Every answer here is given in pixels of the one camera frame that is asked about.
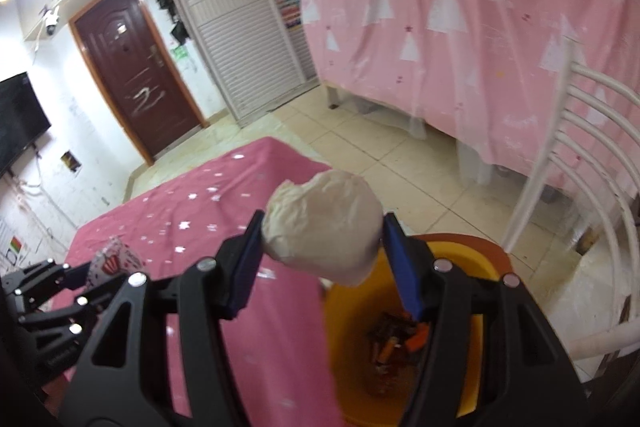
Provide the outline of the cream paper ball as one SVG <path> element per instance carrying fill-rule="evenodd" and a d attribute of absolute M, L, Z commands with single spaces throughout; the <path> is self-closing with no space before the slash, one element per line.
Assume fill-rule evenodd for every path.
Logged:
<path fill-rule="evenodd" d="M 282 265 L 357 286 L 373 270 L 382 228 L 383 205 L 367 181 L 331 169 L 277 187 L 262 220 L 262 245 Z"/>

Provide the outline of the long orange carton box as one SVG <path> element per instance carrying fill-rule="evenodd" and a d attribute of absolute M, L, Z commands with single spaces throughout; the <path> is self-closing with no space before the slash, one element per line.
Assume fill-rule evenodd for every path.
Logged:
<path fill-rule="evenodd" d="M 426 347 L 428 336 L 430 335 L 430 325 L 418 323 L 410 329 L 407 339 L 404 341 L 404 348 L 409 353 L 416 353 Z"/>

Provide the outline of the yellow trash bin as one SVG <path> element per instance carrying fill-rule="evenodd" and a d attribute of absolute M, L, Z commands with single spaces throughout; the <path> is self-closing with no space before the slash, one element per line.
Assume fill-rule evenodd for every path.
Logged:
<path fill-rule="evenodd" d="M 359 286 L 333 285 L 323 303 L 329 363 L 345 426 L 398 426 L 411 398 L 425 348 L 404 348 L 419 322 L 404 310 L 390 264 L 381 247 L 367 280 Z M 374 346 L 391 335 L 400 346 L 387 365 L 374 364 Z M 483 320 L 471 319 L 471 346 L 458 417 L 470 416 L 480 391 Z"/>

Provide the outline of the eye chart poster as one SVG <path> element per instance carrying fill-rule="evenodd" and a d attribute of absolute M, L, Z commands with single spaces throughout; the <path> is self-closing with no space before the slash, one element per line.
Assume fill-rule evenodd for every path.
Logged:
<path fill-rule="evenodd" d="M 21 267 L 29 256 L 28 246 L 4 219 L 0 220 L 0 256 L 1 269 L 6 271 Z"/>

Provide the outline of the orange yellow tube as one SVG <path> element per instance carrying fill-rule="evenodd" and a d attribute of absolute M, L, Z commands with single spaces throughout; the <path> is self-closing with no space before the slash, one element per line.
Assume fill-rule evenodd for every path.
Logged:
<path fill-rule="evenodd" d="M 374 364 L 384 366 L 388 364 L 395 350 L 400 346 L 397 336 L 391 335 L 384 341 L 380 341 L 374 346 Z"/>

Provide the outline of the pink star tablecloth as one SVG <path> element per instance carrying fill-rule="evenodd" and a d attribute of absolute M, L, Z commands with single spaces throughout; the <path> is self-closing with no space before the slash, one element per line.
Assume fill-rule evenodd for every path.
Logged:
<path fill-rule="evenodd" d="M 65 426 L 337 426 L 320 285 L 266 258 L 284 181 L 323 167 L 271 138 L 170 182 L 172 254 L 128 277 L 79 359 Z"/>

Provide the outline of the white metal chair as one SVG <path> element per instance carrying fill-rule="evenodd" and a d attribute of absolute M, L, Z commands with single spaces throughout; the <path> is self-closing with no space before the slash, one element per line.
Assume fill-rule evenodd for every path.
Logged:
<path fill-rule="evenodd" d="M 563 43 L 563 58 L 558 72 L 558 79 L 555 85 L 555 94 L 551 116 L 544 143 L 542 143 L 537 159 L 534 162 L 532 171 L 524 185 L 523 191 L 518 196 L 518 201 L 514 207 L 506 231 L 500 241 L 501 248 L 510 253 L 520 239 L 526 225 L 532 217 L 538 200 L 546 185 L 549 170 L 556 168 L 560 170 L 566 179 L 573 182 L 579 192 L 584 194 L 589 200 L 593 210 L 597 213 L 601 228 L 604 232 L 608 249 L 610 250 L 612 267 L 612 321 L 611 326 L 605 331 L 594 333 L 582 338 L 576 338 L 568 343 L 566 351 L 574 361 L 590 359 L 599 355 L 609 355 L 615 351 L 625 351 L 627 349 L 637 349 L 639 347 L 639 239 L 636 221 L 631 214 L 631 205 L 625 196 L 625 192 L 620 184 L 610 175 L 608 169 L 604 167 L 602 161 L 596 158 L 593 153 L 586 150 L 570 137 L 565 127 L 568 124 L 582 130 L 591 136 L 618 160 L 620 165 L 626 169 L 626 173 L 634 184 L 639 183 L 639 168 L 632 161 L 630 155 L 626 153 L 615 141 L 611 139 L 595 124 L 591 124 L 586 118 L 579 116 L 570 106 L 570 102 L 575 100 L 590 109 L 599 113 L 602 117 L 617 127 L 625 131 L 626 135 L 634 141 L 639 141 L 639 129 L 631 124 L 630 120 L 617 112 L 615 108 L 594 95 L 578 88 L 574 78 L 576 76 L 589 79 L 601 87 L 610 89 L 627 100 L 632 106 L 639 105 L 639 95 L 634 90 L 626 86 L 620 80 L 611 76 L 597 72 L 596 70 L 582 65 L 575 60 L 577 51 L 577 41 L 566 37 Z M 615 200 L 620 217 L 626 230 L 628 239 L 628 253 L 631 263 L 631 279 L 629 282 L 629 295 L 626 297 L 622 293 L 623 284 L 623 261 L 620 253 L 620 243 L 614 230 L 614 220 L 611 211 L 605 208 L 604 202 L 592 186 L 579 174 L 578 170 L 570 167 L 562 159 L 556 148 L 562 145 L 571 150 L 578 159 L 585 163 L 594 171 L 600 180 L 608 188 L 611 196 Z M 618 314 L 623 310 L 625 300 L 629 301 L 629 317 L 627 321 L 620 323 L 617 321 Z"/>

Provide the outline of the dark brown door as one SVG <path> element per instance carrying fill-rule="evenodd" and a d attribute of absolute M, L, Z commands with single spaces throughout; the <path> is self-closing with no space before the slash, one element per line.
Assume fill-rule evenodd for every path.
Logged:
<path fill-rule="evenodd" d="M 93 0 L 70 19 L 70 32 L 146 165 L 189 132 L 208 126 L 145 0 Z"/>

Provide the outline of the black hanging bags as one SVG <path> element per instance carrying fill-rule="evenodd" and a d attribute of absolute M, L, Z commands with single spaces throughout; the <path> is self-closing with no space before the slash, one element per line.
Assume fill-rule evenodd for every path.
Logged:
<path fill-rule="evenodd" d="M 156 0 L 158 7 L 164 10 L 169 15 L 171 23 L 174 27 L 171 29 L 170 34 L 178 42 L 179 46 L 184 46 L 190 39 L 186 25 L 183 23 L 181 16 L 178 13 L 177 5 L 174 0 Z"/>

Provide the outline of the pink tree-print bed curtain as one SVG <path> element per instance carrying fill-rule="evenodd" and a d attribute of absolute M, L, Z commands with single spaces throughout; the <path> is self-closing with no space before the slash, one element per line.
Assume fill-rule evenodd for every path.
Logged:
<path fill-rule="evenodd" d="M 319 78 L 422 119 L 486 164 L 529 174 L 564 42 L 639 83 L 639 0 L 302 0 Z"/>

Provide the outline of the wall-mounted black television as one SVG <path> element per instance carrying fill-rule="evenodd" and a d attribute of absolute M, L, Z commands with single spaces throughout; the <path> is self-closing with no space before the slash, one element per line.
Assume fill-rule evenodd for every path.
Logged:
<path fill-rule="evenodd" d="M 51 127 L 26 72 L 0 83 L 0 168 L 9 172 L 18 158 Z"/>

